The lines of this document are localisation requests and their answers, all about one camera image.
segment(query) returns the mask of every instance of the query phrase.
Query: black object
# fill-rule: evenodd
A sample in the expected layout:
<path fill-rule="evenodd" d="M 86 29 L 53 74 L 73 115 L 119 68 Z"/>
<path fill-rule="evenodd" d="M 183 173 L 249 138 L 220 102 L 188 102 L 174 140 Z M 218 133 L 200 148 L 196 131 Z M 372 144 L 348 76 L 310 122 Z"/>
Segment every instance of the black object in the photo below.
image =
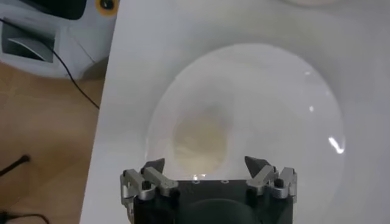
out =
<path fill-rule="evenodd" d="M 152 183 L 150 181 L 144 181 L 142 182 L 142 190 L 149 190 L 152 188 Z"/>
<path fill-rule="evenodd" d="M 18 167 L 19 165 L 23 164 L 23 163 L 27 163 L 30 161 L 30 157 L 28 155 L 23 155 L 20 159 L 16 160 L 15 162 L 13 162 L 11 165 L 7 166 L 6 168 L 0 170 L 0 177 L 7 174 L 8 172 L 10 172 L 11 170 L 15 169 L 16 167 Z"/>
<path fill-rule="evenodd" d="M 22 0 L 37 10 L 62 17 L 65 19 L 79 19 L 84 14 L 87 0 Z"/>
<path fill-rule="evenodd" d="M 252 178 L 255 177 L 265 165 L 270 165 L 265 159 L 256 159 L 250 156 L 245 156 L 245 164 Z"/>
<path fill-rule="evenodd" d="M 67 65 L 65 64 L 65 62 L 63 62 L 62 58 L 56 53 L 56 51 L 50 47 L 44 40 L 42 40 L 40 37 L 36 36 L 34 33 L 26 30 L 26 29 L 23 29 L 22 27 L 19 27 L 13 23 L 10 23 L 4 19 L 1 19 L 0 18 L 0 22 L 8 25 L 8 26 L 12 26 L 13 28 L 16 28 L 22 32 L 24 32 L 25 34 L 27 34 L 28 36 L 30 36 L 31 38 L 39 41 L 40 43 L 42 43 L 46 48 L 49 49 L 49 51 L 51 51 L 54 56 L 60 61 L 60 63 L 62 64 L 62 66 L 65 68 L 66 72 L 68 73 L 69 75 L 69 78 L 71 79 L 73 85 L 77 88 L 77 90 L 79 90 L 79 92 L 90 102 L 93 104 L 94 107 L 96 107 L 96 109 L 100 110 L 100 107 L 78 86 L 78 84 L 76 83 L 76 81 L 74 80 L 71 72 L 69 71 Z"/>
<path fill-rule="evenodd" d="M 100 0 L 100 6 L 106 10 L 112 10 L 114 8 L 113 0 Z"/>
<path fill-rule="evenodd" d="M 41 214 L 11 214 L 6 211 L 0 212 L 0 224 L 6 224 L 10 220 L 27 218 L 27 217 L 37 217 L 42 219 L 46 224 L 50 224 L 50 221 L 46 216 Z"/>
<path fill-rule="evenodd" d="M 156 169 L 160 173 L 163 173 L 164 165 L 165 165 L 165 159 L 164 158 L 146 162 L 145 165 L 141 169 L 141 174 L 144 173 L 143 169 L 145 169 L 147 167 L 153 167 L 154 169 Z"/>
<path fill-rule="evenodd" d="M 257 197 L 245 180 L 179 181 L 180 195 L 134 198 L 136 224 L 292 224 L 293 198 Z"/>

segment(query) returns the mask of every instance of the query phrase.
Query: black cable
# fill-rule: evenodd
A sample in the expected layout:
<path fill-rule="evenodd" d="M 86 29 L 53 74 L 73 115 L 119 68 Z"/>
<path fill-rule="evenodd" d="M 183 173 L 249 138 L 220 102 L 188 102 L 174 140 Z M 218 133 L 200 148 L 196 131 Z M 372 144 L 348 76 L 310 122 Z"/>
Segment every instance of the black cable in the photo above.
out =
<path fill-rule="evenodd" d="M 40 218 L 45 222 L 45 224 L 50 224 L 49 219 L 42 214 L 11 214 L 5 211 L 0 212 L 0 224 L 6 224 L 8 221 L 13 219 L 28 218 L 28 217 Z"/>
<path fill-rule="evenodd" d="M 6 168 L 0 170 L 0 177 L 8 173 L 9 171 L 15 169 L 22 163 L 27 163 L 30 161 L 30 157 L 28 155 L 23 155 L 20 159 L 16 160 L 11 165 L 7 166 Z"/>
<path fill-rule="evenodd" d="M 51 48 L 49 45 L 47 45 L 43 40 L 41 40 L 40 37 L 38 37 L 36 34 L 26 30 L 26 29 L 23 29 L 22 27 L 20 26 L 17 26 L 17 25 L 14 25 L 13 23 L 10 23 L 2 18 L 0 18 L 0 22 L 8 25 L 8 26 L 11 26 L 13 28 L 16 28 L 22 32 L 24 32 L 25 34 L 31 36 L 33 39 L 39 41 L 41 44 L 43 44 L 46 48 L 49 49 L 49 51 L 51 51 L 55 57 L 60 61 L 60 63 L 63 65 L 63 67 L 65 68 L 65 70 L 67 71 L 72 83 L 74 84 L 74 86 L 80 91 L 81 94 L 83 94 L 83 96 L 85 96 L 85 98 L 87 98 L 87 100 L 89 100 L 98 110 L 100 109 L 99 106 L 78 86 L 78 84 L 76 83 L 76 81 L 73 79 L 73 76 L 71 74 L 71 72 L 69 71 L 67 65 L 63 62 L 63 60 L 61 59 L 61 57 L 55 52 L 55 50 L 53 48 Z"/>

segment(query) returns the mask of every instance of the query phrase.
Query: screw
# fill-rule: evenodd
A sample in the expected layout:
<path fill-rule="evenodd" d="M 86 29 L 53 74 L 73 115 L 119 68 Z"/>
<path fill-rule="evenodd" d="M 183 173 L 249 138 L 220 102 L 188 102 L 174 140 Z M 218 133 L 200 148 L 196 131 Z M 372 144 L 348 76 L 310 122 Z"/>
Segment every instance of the screw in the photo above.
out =
<path fill-rule="evenodd" d="M 150 181 L 146 180 L 142 182 L 142 190 L 146 191 L 146 190 L 150 190 L 151 188 L 152 188 L 152 184 Z"/>
<path fill-rule="evenodd" d="M 285 186 L 285 182 L 278 178 L 274 181 L 274 186 L 277 187 L 277 188 L 283 188 Z"/>

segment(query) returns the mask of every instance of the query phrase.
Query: white appliance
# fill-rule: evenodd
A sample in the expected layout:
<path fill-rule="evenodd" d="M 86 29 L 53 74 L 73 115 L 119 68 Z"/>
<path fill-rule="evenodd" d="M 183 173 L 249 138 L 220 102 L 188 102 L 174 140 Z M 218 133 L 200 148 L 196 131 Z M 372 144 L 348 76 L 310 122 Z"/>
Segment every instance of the white appliance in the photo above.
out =
<path fill-rule="evenodd" d="M 95 0 L 87 0 L 85 11 L 78 20 L 41 13 L 21 1 L 0 0 L 0 18 L 39 33 L 52 41 L 54 50 L 65 62 L 74 78 L 80 79 L 89 67 L 108 57 L 116 15 L 101 15 L 95 6 Z M 53 55 L 51 55 L 52 61 L 37 60 L 24 57 L 19 51 L 8 48 L 10 43 L 16 43 L 31 51 L 33 57 L 42 59 L 43 54 L 47 55 L 47 51 L 37 52 L 39 49 L 45 51 L 42 46 L 37 46 L 37 43 L 26 40 L 23 36 L 18 37 L 22 33 L 16 31 L 0 23 L 1 62 L 35 75 L 53 78 L 68 76 L 64 67 Z"/>

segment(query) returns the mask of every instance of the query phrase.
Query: wooden floor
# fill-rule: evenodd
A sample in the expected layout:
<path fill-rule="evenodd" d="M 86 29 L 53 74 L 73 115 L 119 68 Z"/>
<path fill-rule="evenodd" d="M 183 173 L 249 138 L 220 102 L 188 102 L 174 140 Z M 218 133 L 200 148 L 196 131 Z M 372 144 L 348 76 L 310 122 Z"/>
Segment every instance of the wooden floor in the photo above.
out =
<path fill-rule="evenodd" d="M 103 79 L 80 87 L 100 102 Z M 0 210 L 78 223 L 98 118 L 68 79 L 47 79 L 0 64 L 0 169 L 23 154 L 32 162 L 0 177 Z M 10 223 L 43 223 L 28 218 Z"/>

